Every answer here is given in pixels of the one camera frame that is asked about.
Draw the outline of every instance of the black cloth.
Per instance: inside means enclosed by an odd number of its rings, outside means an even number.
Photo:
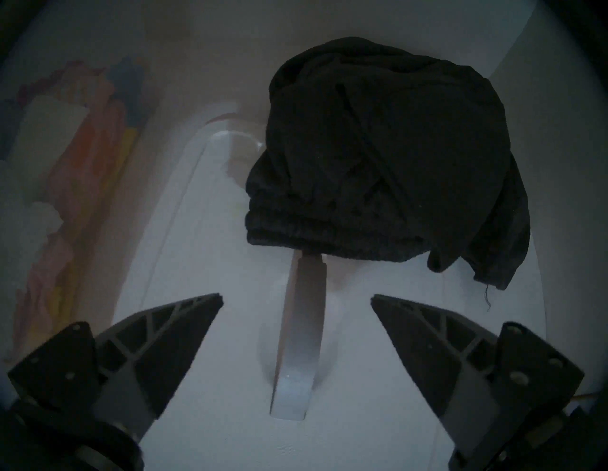
[[[247,179],[251,244],[364,260],[430,250],[505,289],[530,217],[505,111],[471,67],[361,38],[313,47],[269,87],[266,151]]]

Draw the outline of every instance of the pink fabric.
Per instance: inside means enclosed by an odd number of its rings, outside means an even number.
[[[25,108],[37,95],[46,95],[59,82],[74,80],[82,75],[100,75],[105,69],[90,69],[82,61],[70,61],[63,69],[55,70],[48,77],[41,78],[29,85],[22,85],[17,93],[17,103]]]
[[[116,164],[125,117],[125,105],[118,100],[99,115],[91,111],[53,167],[46,196],[64,222],[77,222],[83,210],[98,203],[103,179]]]
[[[23,345],[27,330],[37,320],[47,332],[52,332],[53,323],[47,310],[47,300],[55,287],[57,276],[74,258],[72,247],[55,233],[42,250],[38,261],[32,265],[27,276],[27,291],[17,290],[17,308],[13,325],[13,353]]]

